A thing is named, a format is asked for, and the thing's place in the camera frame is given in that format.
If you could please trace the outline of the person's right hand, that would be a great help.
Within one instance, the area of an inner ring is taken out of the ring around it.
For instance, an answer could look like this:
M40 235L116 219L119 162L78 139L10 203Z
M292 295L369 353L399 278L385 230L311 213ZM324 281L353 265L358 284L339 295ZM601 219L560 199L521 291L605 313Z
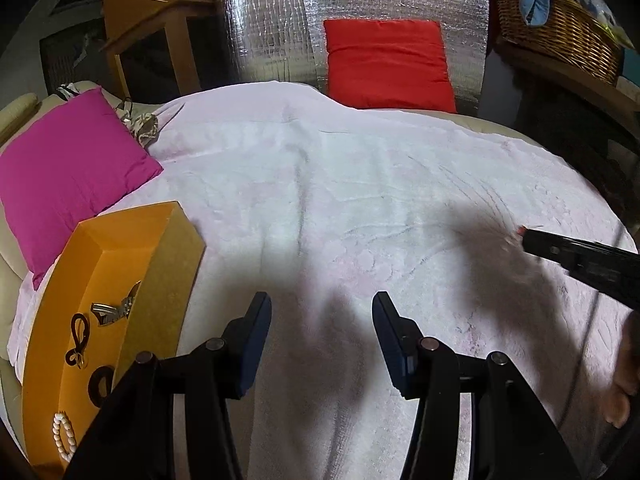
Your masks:
M611 385L603 400L604 419L622 428L630 415L630 401L639 392L639 313L631 311L623 325Z

